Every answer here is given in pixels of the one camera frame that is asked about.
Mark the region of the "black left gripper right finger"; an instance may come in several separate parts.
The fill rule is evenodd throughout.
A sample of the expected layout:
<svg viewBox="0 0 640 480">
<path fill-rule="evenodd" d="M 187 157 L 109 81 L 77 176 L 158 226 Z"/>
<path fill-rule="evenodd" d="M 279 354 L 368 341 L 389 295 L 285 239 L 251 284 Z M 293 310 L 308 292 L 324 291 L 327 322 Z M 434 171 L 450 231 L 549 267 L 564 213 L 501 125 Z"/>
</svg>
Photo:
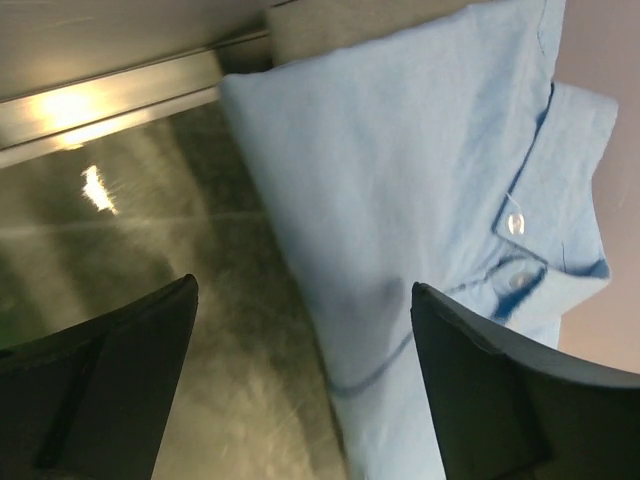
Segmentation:
<svg viewBox="0 0 640 480">
<path fill-rule="evenodd" d="M 636 479 L 639 377 L 567 355 L 426 284 L 411 320 L 449 479 Z"/>
</svg>

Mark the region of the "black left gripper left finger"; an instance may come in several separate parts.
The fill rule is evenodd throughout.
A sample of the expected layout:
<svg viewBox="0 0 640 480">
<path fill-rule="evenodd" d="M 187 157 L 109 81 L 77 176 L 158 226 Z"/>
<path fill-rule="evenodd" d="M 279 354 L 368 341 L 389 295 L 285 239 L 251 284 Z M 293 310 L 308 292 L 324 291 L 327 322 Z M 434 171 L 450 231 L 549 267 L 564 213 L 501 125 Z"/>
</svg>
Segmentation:
<svg viewBox="0 0 640 480">
<path fill-rule="evenodd" d="M 192 335 L 186 275 L 1 352 L 4 479 L 151 478 Z"/>
</svg>

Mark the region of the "light blue long sleeve shirt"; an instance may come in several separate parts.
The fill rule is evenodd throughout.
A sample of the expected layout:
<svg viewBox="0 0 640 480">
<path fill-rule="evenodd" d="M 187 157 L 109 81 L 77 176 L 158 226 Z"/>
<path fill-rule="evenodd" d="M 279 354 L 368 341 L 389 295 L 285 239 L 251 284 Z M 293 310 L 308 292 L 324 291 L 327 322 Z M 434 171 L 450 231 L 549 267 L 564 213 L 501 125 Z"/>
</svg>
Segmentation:
<svg viewBox="0 0 640 480">
<path fill-rule="evenodd" d="M 554 81 L 561 1 L 292 1 L 221 103 L 311 314 L 354 479 L 444 470 L 411 288 L 556 347 L 611 273 L 610 98 Z"/>
</svg>

